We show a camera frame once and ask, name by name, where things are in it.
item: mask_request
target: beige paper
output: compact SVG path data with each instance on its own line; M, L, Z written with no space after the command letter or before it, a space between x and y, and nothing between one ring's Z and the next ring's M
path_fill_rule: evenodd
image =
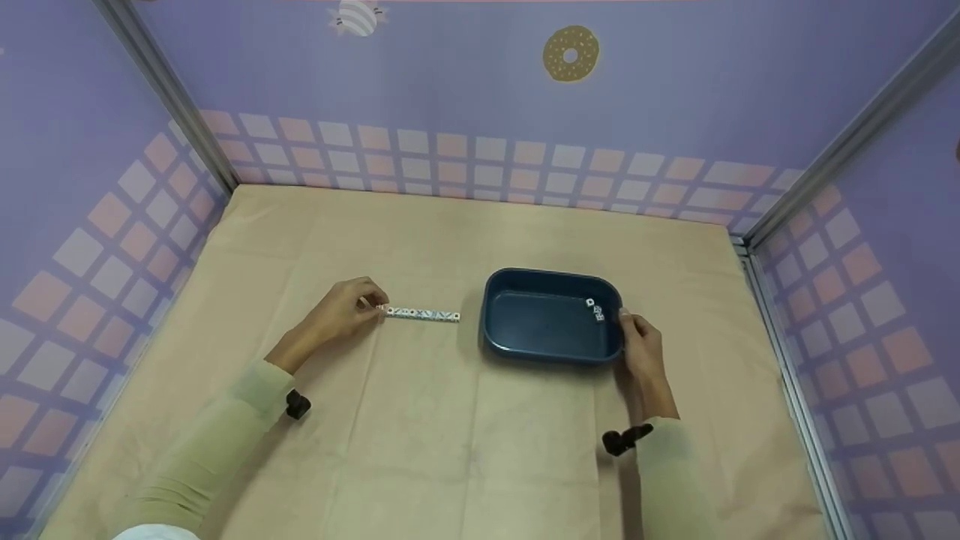
M298 374L281 419L204 538L639 538L633 454L609 369L531 369L478 348L486 278L590 274L663 331L704 486L736 539L825 538L780 371L720 227L583 209L242 186L54 513L44 538L98 538L205 402L335 282L370 275L398 307Z

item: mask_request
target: donut illustration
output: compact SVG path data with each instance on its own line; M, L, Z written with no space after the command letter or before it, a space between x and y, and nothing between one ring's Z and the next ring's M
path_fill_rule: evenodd
M330 26L337 29L337 36L349 32L355 36L367 37L376 30L378 22L387 22L387 9L378 8L376 2L341 0L335 11L327 11L332 17Z
M600 43L589 29L572 25L561 28L543 45L543 67L554 81L576 83L593 71L600 57Z

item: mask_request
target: plastic tray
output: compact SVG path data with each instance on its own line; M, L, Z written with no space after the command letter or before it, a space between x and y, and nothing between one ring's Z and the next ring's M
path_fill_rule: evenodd
M587 298L603 310L598 322ZM592 276L504 268L484 291L484 344L501 356L536 361L604 364L620 356L622 306L613 285Z

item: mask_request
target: forearm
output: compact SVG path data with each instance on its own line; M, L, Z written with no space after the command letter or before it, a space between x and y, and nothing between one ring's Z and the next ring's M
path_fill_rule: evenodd
M118 531L165 524L196 533L214 499L283 413L291 389L293 377L279 364L254 362L160 459L133 495Z

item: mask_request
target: checkered pattern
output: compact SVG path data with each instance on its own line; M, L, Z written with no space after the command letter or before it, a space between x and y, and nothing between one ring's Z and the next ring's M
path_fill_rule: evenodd
M604 209L745 233L803 171L204 110L241 181Z
M840 191L820 193L761 259L857 538L960 538L954 359L931 357Z
M26 532L189 276L226 194L171 122L0 308L0 532Z

